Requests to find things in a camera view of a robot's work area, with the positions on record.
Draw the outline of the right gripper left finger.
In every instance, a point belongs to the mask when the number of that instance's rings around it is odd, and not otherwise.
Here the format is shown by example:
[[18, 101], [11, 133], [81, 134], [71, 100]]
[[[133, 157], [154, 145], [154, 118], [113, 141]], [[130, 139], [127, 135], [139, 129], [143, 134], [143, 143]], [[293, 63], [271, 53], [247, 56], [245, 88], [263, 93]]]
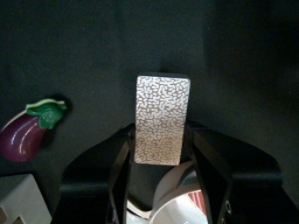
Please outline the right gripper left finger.
[[127, 224], [135, 125], [122, 128], [67, 166], [51, 224]]

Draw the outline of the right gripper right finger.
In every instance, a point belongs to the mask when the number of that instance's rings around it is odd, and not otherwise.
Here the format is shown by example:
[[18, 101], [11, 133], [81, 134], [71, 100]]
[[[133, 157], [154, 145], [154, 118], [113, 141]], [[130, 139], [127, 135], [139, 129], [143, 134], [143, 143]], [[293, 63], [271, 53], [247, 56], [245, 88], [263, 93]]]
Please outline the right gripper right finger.
[[197, 122], [186, 124], [186, 143], [209, 224], [299, 224], [273, 156]]

